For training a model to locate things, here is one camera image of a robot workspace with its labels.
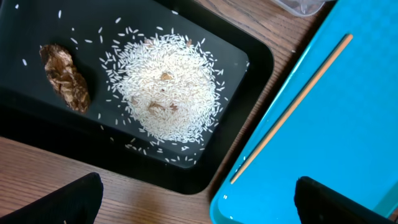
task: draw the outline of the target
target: blue textured surface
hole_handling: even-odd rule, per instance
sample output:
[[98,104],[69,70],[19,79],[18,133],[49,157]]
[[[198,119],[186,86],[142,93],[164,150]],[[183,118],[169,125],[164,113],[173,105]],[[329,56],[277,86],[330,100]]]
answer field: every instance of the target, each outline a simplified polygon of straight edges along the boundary
[[[348,33],[351,43],[231,185],[244,156]],[[398,204],[397,65],[398,1],[336,3],[214,197],[213,222],[300,223],[293,197],[304,175],[390,215]]]

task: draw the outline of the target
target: pile of rice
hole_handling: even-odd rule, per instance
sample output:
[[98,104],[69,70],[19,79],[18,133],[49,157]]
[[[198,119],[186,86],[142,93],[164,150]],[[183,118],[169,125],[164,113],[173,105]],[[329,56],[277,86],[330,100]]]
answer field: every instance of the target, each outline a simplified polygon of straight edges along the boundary
[[187,36],[175,34],[128,42],[119,51],[112,89],[122,94],[126,111],[142,124],[141,132],[161,140],[203,140],[201,132],[220,108],[209,54],[200,43],[194,46]]

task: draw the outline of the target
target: black object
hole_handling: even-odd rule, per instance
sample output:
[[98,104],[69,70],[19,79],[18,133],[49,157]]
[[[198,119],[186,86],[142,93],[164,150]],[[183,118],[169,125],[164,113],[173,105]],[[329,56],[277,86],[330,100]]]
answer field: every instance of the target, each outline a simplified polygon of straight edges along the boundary
[[103,184],[90,173],[2,218],[0,224],[91,224],[100,209]]
[[[137,8],[131,6],[136,6],[137,2],[142,3],[143,7],[158,5],[158,3],[161,5],[151,7],[153,11],[140,12],[138,9],[137,13],[132,13],[133,10],[136,12]],[[39,0],[18,2],[19,9],[17,10],[14,9],[14,2],[4,1],[0,8],[2,33],[0,36],[0,43],[2,43],[0,44],[0,135],[183,194],[194,194],[203,190],[255,105],[272,73],[274,61],[266,45],[194,1],[158,0],[157,2]],[[60,9],[62,9],[62,18],[58,19]],[[143,149],[149,147],[148,140],[140,136],[140,133],[129,134],[123,127],[104,126],[106,131],[100,129],[100,123],[96,119],[96,110],[103,108],[96,101],[103,103],[106,99],[104,94],[109,93],[106,91],[105,81],[97,79],[96,74],[103,73],[98,57],[100,53],[104,54],[105,50],[111,51],[105,48],[98,50],[94,45],[84,44],[83,41],[93,39],[98,42],[98,28],[109,23],[109,17],[117,18],[117,15],[132,15],[133,18],[137,16],[132,22],[141,24],[140,27],[143,29],[145,26],[142,24],[151,24],[152,32],[155,32],[155,24],[165,23],[157,19],[159,13],[163,14],[164,10],[167,10],[168,15],[174,16],[173,19],[178,18],[169,11],[170,9],[178,11],[181,16],[196,24],[196,27],[182,25],[181,29],[175,27],[175,32],[181,34],[200,32],[205,35],[205,44],[215,45],[211,45],[209,50],[218,51],[219,62],[229,67],[229,75],[225,73],[223,77],[229,78],[228,81],[234,83],[227,93],[232,97],[228,97],[228,106],[225,104],[223,114],[219,117],[220,124],[212,135],[207,136],[206,150],[200,151],[203,152],[202,155],[199,155],[199,152],[197,155],[190,155],[190,157],[196,156],[194,157],[197,161],[195,166],[193,166],[193,161],[185,162],[183,156],[180,156],[182,162],[175,166],[166,163],[163,158],[158,160],[144,157],[138,155],[136,151],[126,149],[124,145],[134,137],[137,137],[134,144],[142,146]],[[30,31],[29,34],[33,34],[29,35],[28,39],[24,33],[27,30]],[[86,37],[83,36],[85,33],[91,34]],[[70,37],[79,40],[78,53],[74,50],[75,44]],[[104,36],[104,41],[110,41],[110,38]],[[71,51],[76,66],[88,82],[90,96],[93,99],[93,104],[89,108],[91,114],[80,116],[71,112],[53,93],[45,79],[43,65],[40,63],[38,54],[39,45],[48,42],[57,42]],[[250,61],[246,74],[244,74],[245,54]],[[235,61],[225,60],[234,55],[237,60],[235,69],[231,68],[231,64],[234,65]],[[22,64],[22,58],[27,57],[29,57],[28,66],[25,67]],[[88,64],[97,66],[89,68]],[[246,132],[241,140],[247,141],[251,134],[252,132]],[[169,149],[164,150],[164,154],[177,151],[171,145],[164,149]],[[189,151],[178,150],[178,152],[188,153]],[[158,156],[155,150],[147,151],[147,153],[153,157]]]
[[303,224],[393,223],[309,177],[297,181],[294,203]]

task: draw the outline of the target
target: tabletop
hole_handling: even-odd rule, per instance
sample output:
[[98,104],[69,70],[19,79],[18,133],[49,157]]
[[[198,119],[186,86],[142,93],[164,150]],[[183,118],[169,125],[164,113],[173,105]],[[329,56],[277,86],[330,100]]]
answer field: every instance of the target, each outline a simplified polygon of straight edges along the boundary
[[228,171],[228,159],[240,136],[253,127],[271,103],[270,92],[280,88],[300,54],[327,16],[327,4],[317,15],[299,18],[270,0],[197,0],[209,10],[267,44],[274,54],[274,72],[261,97],[231,146],[211,184],[195,195],[181,195],[98,167],[0,138],[0,217],[17,210],[90,172],[104,183],[96,223],[210,223],[214,191]]

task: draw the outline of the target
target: wooden chopstick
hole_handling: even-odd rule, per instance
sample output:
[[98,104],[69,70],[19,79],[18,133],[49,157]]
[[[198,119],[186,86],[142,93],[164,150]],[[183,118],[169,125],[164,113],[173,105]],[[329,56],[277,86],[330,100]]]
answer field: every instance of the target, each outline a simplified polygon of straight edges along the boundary
[[268,144],[268,142],[274,137],[275,133],[279,130],[279,128],[285,123],[287,118],[293,113],[293,111],[297,108],[297,106],[301,103],[301,101],[305,98],[308,92],[317,84],[318,80],[322,77],[322,75],[328,70],[330,65],[336,60],[336,58],[340,55],[340,53],[347,47],[347,45],[353,39],[352,34],[347,34],[344,36],[343,40],[337,46],[337,48],[333,51],[333,53],[327,58],[327,60],[323,63],[320,69],[316,72],[316,74],[311,78],[308,84],[304,87],[304,89],[298,94],[298,96],[294,99],[293,103],[288,107],[288,109],[283,113],[283,115],[278,119],[276,124],[271,128],[271,130],[267,133],[264,140],[256,147],[253,153],[249,156],[249,158],[244,162],[242,168],[238,170],[238,172],[234,175],[231,180],[231,184],[234,184],[235,181],[242,175],[242,173],[248,168],[250,163],[257,157],[257,155],[264,149],[264,147]]

